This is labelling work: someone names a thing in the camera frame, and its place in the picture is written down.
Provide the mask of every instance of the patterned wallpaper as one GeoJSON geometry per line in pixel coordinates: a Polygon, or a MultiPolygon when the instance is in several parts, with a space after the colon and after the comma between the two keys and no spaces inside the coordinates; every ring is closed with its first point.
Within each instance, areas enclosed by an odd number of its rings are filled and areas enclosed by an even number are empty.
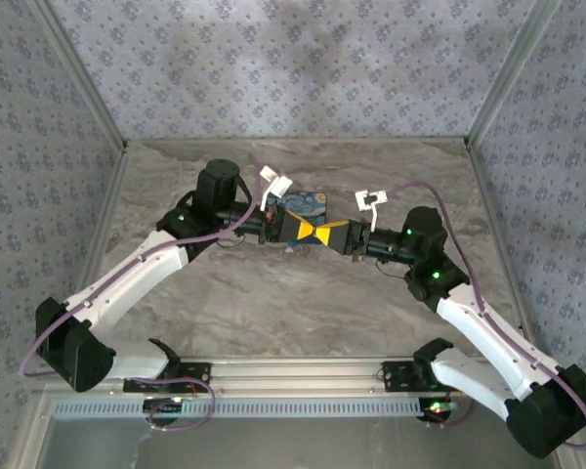
{"type": "Polygon", "coordinates": [[[28,400],[33,308],[72,292],[113,159],[25,1],[0,0],[0,467],[28,400]]]}
{"type": "Polygon", "coordinates": [[[586,370],[586,0],[553,17],[479,153],[533,327],[586,370]]]}
{"type": "Polygon", "coordinates": [[[51,3],[134,140],[465,135],[532,2],[51,3]]]}

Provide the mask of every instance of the wall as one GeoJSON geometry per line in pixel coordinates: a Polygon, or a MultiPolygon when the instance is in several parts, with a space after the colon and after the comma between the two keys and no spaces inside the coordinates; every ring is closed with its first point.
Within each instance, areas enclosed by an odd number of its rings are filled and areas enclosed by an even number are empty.
{"type": "Polygon", "coordinates": [[[51,3],[127,140],[465,135],[531,5],[51,3]]]}
{"type": "Polygon", "coordinates": [[[33,308],[73,290],[113,159],[25,1],[0,0],[0,467],[28,399],[33,308]]]}
{"type": "Polygon", "coordinates": [[[552,18],[479,154],[533,327],[586,370],[586,0],[552,18]]]}

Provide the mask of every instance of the gray marble surface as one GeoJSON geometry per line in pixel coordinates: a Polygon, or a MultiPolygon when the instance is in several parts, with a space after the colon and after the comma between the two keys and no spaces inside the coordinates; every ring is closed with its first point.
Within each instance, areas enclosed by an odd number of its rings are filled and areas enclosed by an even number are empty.
{"type": "MultiPolygon", "coordinates": [[[[237,162],[253,188],[249,153],[284,171],[295,181],[292,189],[327,193],[329,221],[361,217],[357,190],[388,190],[413,180],[432,183],[447,204],[487,300],[517,322],[459,139],[131,144],[103,273],[194,188],[209,159],[237,162]]],[[[378,226],[399,230],[409,208],[421,204],[435,202],[425,190],[403,192],[380,206],[378,226]]],[[[436,337],[474,352],[456,329],[411,297],[403,280],[380,274],[372,259],[352,263],[322,246],[298,246],[294,252],[285,247],[259,246],[250,237],[233,249],[210,247],[148,293],[112,335],[131,341],[160,338],[185,356],[407,356],[436,337]]],[[[462,266],[450,242],[446,249],[462,266]]],[[[404,266],[384,269],[405,272],[404,266]]]]}

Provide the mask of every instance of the metal bar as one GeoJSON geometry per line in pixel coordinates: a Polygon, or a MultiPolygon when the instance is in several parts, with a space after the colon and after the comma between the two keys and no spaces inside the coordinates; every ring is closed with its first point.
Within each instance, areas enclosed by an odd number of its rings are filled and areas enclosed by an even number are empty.
{"type": "MultiPolygon", "coordinates": [[[[463,135],[439,135],[434,137],[413,137],[413,136],[393,136],[393,137],[234,137],[232,140],[236,143],[250,143],[256,145],[274,145],[274,144],[296,144],[300,142],[308,144],[385,144],[385,143],[404,143],[404,144],[460,144],[463,135]]],[[[171,142],[174,144],[187,145],[211,145],[221,144],[227,139],[224,137],[215,138],[197,138],[197,139],[174,139],[171,142]]],[[[157,145],[160,140],[155,139],[134,139],[129,142],[133,145],[157,145]]]]}
{"type": "Polygon", "coordinates": [[[36,467],[43,447],[48,425],[50,424],[52,397],[46,393],[33,396],[28,404],[25,417],[21,420],[18,439],[13,446],[7,469],[27,469],[36,467]]]}
{"type": "MultiPolygon", "coordinates": [[[[109,399],[75,397],[54,400],[53,418],[144,418],[144,398],[109,399]]],[[[155,416],[195,418],[204,415],[209,399],[183,398],[178,413],[155,416]]],[[[364,398],[223,398],[217,400],[213,418],[343,418],[416,417],[423,412],[418,398],[383,396],[364,398]]]]}
{"type": "Polygon", "coordinates": [[[87,70],[82,62],[80,62],[53,8],[47,0],[28,0],[28,5],[41,23],[48,41],[54,46],[57,54],[59,54],[61,62],[67,69],[85,103],[87,103],[87,106],[89,106],[89,109],[94,114],[94,118],[100,125],[108,142],[115,149],[123,149],[124,141],[119,129],[110,116],[105,102],[98,94],[98,90],[87,73],[87,70]]]}
{"type": "MultiPolygon", "coordinates": [[[[386,393],[378,374],[382,362],[406,362],[395,358],[311,358],[265,359],[190,358],[188,361],[211,363],[210,385],[218,398],[367,398],[367,397],[443,397],[445,391],[386,393]]],[[[49,383],[45,394],[56,399],[73,397],[71,389],[60,380],[49,383]]],[[[123,396],[152,397],[123,393],[123,381],[105,381],[87,393],[91,398],[123,396]]],[[[157,393],[156,397],[175,397],[174,393],[157,393]]]]}
{"type": "Polygon", "coordinates": [[[469,149],[481,142],[517,81],[523,66],[538,43],[538,39],[561,3],[562,0],[536,0],[532,5],[515,43],[497,72],[478,115],[467,133],[469,149]]]}
{"type": "Polygon", "coordinates": [[[486,212],[488,225],[492,229],[495,250],[497,251],[497,255],[499,256],[499,258],[501,259],[501,267],[503,269],[504,277],[510,283],[513,307],[521,322],[521,324],[519,325],[523,330],[523,335],[525,336],[525,338],[527,338],[529,342],[537,343],[535,341],[535,337],[531,330],[531,327],[529,326],[529,315],[527,313],[527,308],[525,306],[525,300],[523,299],[523,296],[520,294],[517,274],[515,272],[512,260],[510,259],[510,255],[508,254],[508,249],[506,249],[506,246],[508,245],[506,237],[501,229],[501,225],[497,221],[497,217],[495,217],[494,215],[496,204],[492,198],[492,194],[490,194],[486,190],[484,172],[481,167],[480,160],[477,157],[477,150],[469,149],[468,152],[469,158],[471,159],[471,164],[473,166],[473,171],[476,176],[476,183],[478,184],[478,188],[481,193],[481,198],[484,202],[484,211],[486,212]]]}

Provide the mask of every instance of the purple cable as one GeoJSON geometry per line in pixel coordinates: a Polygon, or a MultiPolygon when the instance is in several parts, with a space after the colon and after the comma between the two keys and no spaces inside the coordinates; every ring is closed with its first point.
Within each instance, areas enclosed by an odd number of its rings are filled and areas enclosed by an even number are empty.
{"type": "MultiPolygon", "coordinates": [[[[553,379],[554,381],[556,381],[556,383],[558,383],[560,385],[560,387],[565,390],[565,392],[568,394],[568,396],[571,399],[573,399],[573,401],[577,404],[577,406],[580,408],[580,410],[582,411],[582,413],[586,417],[586,405],[580,399],[580,397],[577,396],[577,393],[575,393],[575,391],[573,391],[570,388],[570,386],[568,386],[562,380],[562,378],[560,376],[558,376],[556,373],[554,373],[551,369],[549,369],[543,363],[538,362],[536,360],[536,357],[534,357],[530,352],[528,352],[521,345],[519,345],[517,342],[515,342],[515,340],[512,337],[510,337],[508,334],[506,334],[506,332],[504,332],[504,330],[501,327],[499,327],[499,324],[497,324],[497,322],[495,322],[495,320],[490,316],[489,313],[484,313],[484,319],[488,322],[488,324],[490,325],[490,327],[497,333],[497,335],[499,335],[508,344],[510,344],[510,346],[513,349],[515,349],[515,351],[518,354],[522,355],[530,363],[535,363],[536,362],[536,366],[538,366],[538,369],[540,369],[543,373],[545,373],[551,379],[553,379]]],[[[568,447],[571,447],[571,448],[576,448],[576,449],[586,449],[586,443],[582,443],[582,444],[565,443],[565,445],[567,445],[568,447]]]]}
{"type": "Polygon", "coordinates": [[[258,161],[256,161],[256,158],[254,158],[254,156],[252,156],[251,154],[249,155],[249,159],[250,159],[250,162],[252,163],[252,166],[254,166],[254,174],[255,174],[255,178],[256,178],[256,183],[255,183],[255,187],[254,187],[254,195],[252,196],[252,199],[249,201],[249,206],[247,207],[246,212],[243,214],[243,216],[236,223],[233,223],[232,225],[225,228],[224,230],[221,230],[220,232],[206,234],[204,236],[186,237],[183,239],[174,239],[173,241],[162,242],[162,243],[148,249],[146,252],[144,252],[141,255],[141,258],[142,258],[141,261],[139,260],[139,258],[135,258],[132,261],[130,261],[128,264],[126,264],[124,267],[122,267],[120,270],[118,270],[115,274],[113,274],[112,276],[107,278],[106,281],[102,285],[100,285],[98,288],[96,288],[94,291],[92,291],[91,294],[82,303],[76,305],[73,309],[69,310],[67,313],[62,315],[57,320],[55,320],[41,334],[39,334],[39,337],[37,337],[37,340],[34,341],[34,343],[32,344],[32,347],[30,347],[30,350],[28,350],[28,352],[24,356],[23,360],[21,361],[20,369],[19,369],[20,376],[22,378],[42,378],[42,377],[46,377],[46,376],[55,375],[56,373],[54,371],[42,371],[42,372],[38,372],[38,373],[28,373],[26,371],[26,366],[28,365],[28,362],[30,362],[32,357],[35,355],[35,352],[37,351],[37,349],[39,347],[41,347],[41,345],[50,336],[50,334],[52,334],[55,330],[57,330],[61,326],[61,324],[66,322],[69,318],[71,318],[75,314],[82,311],[85,308],[86,302],[93,302],[102,293],[104,293],[111,285],[113,285],[116,281],[118,281],[120,278],[122,278],[124,275],[126,275],[126,273],[128,271],[130,271],[133,267],[135,267],[137,264],[140,264],[141,262],[145,261],[150,255],[155,254],[156,252],[158,252],[162,249],[165,249],[167,247],[170,247],[170,246],[181,246],[184,244],[190,244],[190,243],[194,243],[194,242],[204,242],[204,241],[210,241],[212,239],[218,239],[223,235],[227,235],[228,233],[233,232],[238,227],[243,225],[245,223],[245,221],[248,218],[250,218],[250,216],[252,215],[256,201],[261,199],[260,165],[258,164],[258,161]]]}
{"type": "Polygon", "coordinates": [[[147,423],[153,430],[159,430],[161,432],[183,432],[185,430],[191,430],[193,428],[197,428],[201,425],[204,425],[210,418],[213,416],[215,412],[215,392],[213,388],[211,388],[206,382],[202,381],[201,379],[190,378],[185,376],[183,378],[170,378],[170,379],[153,379],[153,378],[131,378],[132,381],[138,381],[140,383],[146,384],[177,384],[177,383],[191,383],[197,384],[204,388],[206,392],[208,392],[209,396],[211,397],[210,404],[208,406],[208,410],[206,414],[200,418],[195,423],[190,423],[189,425],[181,425],[179,427],[161,427],[160,425],[156,425],[152,418],[156,414],[156,411],[161,408],[163,405],[156,405],[152,408],[149,412],[149,416],[147,417],[147,423]]]}
{"type": "MultiPolygon", "coordinates": [[[[462,261],[465,263],[465,266],[467,267],[467,271],[469,272],[469,277],[471,278],[471,283],[473,285],[473,290],[476,295],[476,301],[478,302],[478,307],[480,308],[480,312],[483,314],[483,317],[486,320],[486,322],[488,322],[490,327],[497,333],[497,335],[499,335],[508,345],[510,345],[510,347],[512,347],[515,350],[515,352],[517,352],[519,355],[523,356],[530,363],[537,362],[536,358],[532,354],[530,354],[521,345],[519,345],[517,342],[515,342],[512,339],[512,337],[508,336],[508,334],[506,334],[503,331],[503,329],[501,327],[499,327],[499,324],[497,324],[497,322],[495,322],[495,320],[490,316],[490,314],[485,311],[484,300],[483,300],[483,297],[481,296],[480,283],[478,282],[478,278],[476,277],[476,273],[473,270],[471,263],[467,259],[467,255],[462,250],[462,246],[460,246],[460,243],[458,242],[458,237],[456,236],[456,233],[453,230],[453,227],[451,225],[451,221],[449,220],[449,214],[447,213],[447,208],[445,207],[445,204],[442,201],[442,199],[440,198],[439,192],[435,189],[435,187],[432,186],[430,183],[426,183],[425,181],[413,181],[410,183],[402,184],[401,186],[396,187],[392,191],[388,191],[387,198],[391,198],[392,196],[396,195],[399,192],[405,191],[406,189],[409,189],[409,188],[415,188],[415,187],[426,188],[427,190],[429,190],[432,193],[434,198],[437,200],[437,204],[439,205],[440,212],[442,213],[442,218],[445,221],[445,224],[447,225],[447,232],[449,233],[451,240],[453,241],[454,245],[456,246],[456,249],[458,250],[460,257],[462,258],[462,261]]],[[[543,373],[545,373],[551,379],[556,381],[556,383],[561,388],[563,388],[565,390],[565,392],[570,396],[571,399],[573,399],[573,401],[577,404],[579,409],[582,411],[582,413],[586,417],[586,405],[581,400],[581,398],[579,396],[577,396],[577,393],[575,393],[570,388],[570,386],[568,386],[562,380],[562,378],[560,376],[558,376],[555,372],[553,372],[547,366],[545,366],[541,362],[537,362],[537,366],[538,366],[538,369],[540,369],[543,373]]],[[[466,420],[466,417],[468,415],[470,415],[469,411],[462,418],[460,418],[456,422],[452,422],[452,423],[455,425],[459,422],[462,422],[462,421],[466,420]]],[[[568,447],[571,447],[571,448],[575,448],[575,449],[586,449],[586,443],[580,444],[580,445],[575,444],[575,443],[565,443],[565,445],[568,447]]]]}

